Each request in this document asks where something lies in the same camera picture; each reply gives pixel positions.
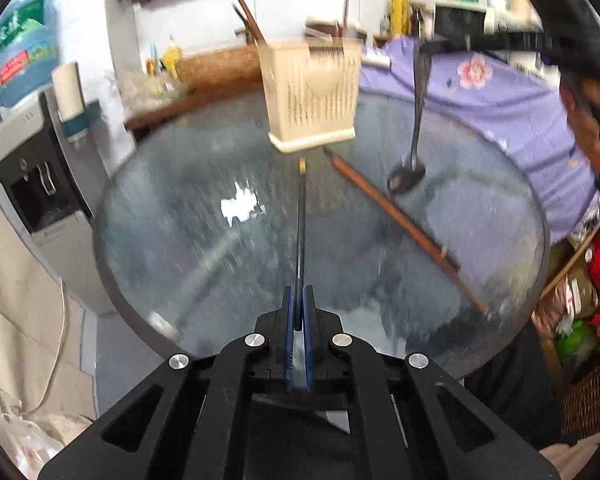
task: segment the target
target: person's arm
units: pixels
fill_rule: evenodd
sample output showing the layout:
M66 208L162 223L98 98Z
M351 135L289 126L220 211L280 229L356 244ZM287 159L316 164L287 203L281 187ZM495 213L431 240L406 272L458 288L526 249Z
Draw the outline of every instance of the person's arm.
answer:
M593 105L600 109L600 82L585 80L583 94ZM567 122L576 137L576 143L589 159L591 167L600 173L600 125L591 114L578 107L573 92L560 85L560 97L567 110Z

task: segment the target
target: blue water jug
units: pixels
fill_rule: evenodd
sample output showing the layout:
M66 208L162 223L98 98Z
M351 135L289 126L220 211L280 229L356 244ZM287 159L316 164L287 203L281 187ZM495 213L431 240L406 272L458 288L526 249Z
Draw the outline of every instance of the blue water jug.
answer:
M0 17L0 106L51 83L58 66L55 0L14 0Z

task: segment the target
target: yellow bottle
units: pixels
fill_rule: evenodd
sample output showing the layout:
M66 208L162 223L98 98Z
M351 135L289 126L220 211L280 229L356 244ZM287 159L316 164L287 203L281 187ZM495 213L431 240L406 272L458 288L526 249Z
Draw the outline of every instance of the yellow bottle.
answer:
M176 61L182 59L182 49L175 44L172 36L170 36L170 40L171 43L168 49L164 51L164 54L162 54L162 62L171 76L178 79L178 73L176 72Z
M409 33L409 0L391 0L391 37Z

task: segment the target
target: dark chopstick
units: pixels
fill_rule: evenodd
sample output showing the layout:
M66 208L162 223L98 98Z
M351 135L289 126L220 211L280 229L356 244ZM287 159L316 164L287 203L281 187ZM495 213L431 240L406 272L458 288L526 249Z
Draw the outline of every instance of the dark chopstick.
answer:
M234 6L234 10L235 13L238 15L238 18L240 18L240 20L244 23L244 26L246 28L250 28L249 27L249 22L247 21L247 19L242 15L242 13L240 12L240 9L238 9L236 4L232 4L232 6Z
M344 13L342 17L342 27L340 27L340 37L347 35L347 21L349 20L349 0L344 0Z
M296 279L294 282L294 330L302 330L302 289L304 288L304 226L306 208L306 162L298 164L298 237L296 238Z

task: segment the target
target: purple tablecloth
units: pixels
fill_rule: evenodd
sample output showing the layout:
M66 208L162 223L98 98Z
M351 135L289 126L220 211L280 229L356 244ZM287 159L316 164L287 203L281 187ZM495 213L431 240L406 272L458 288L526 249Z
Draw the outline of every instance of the purple tablecloth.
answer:
M365 66L360 89L411 106L413 40L400 38L384 50L391 71ZM593 172L575 144L560 95L539 79L479 54L436 56L425 108L458 119L509 154L540 197L552 243L569 234L596 198Z

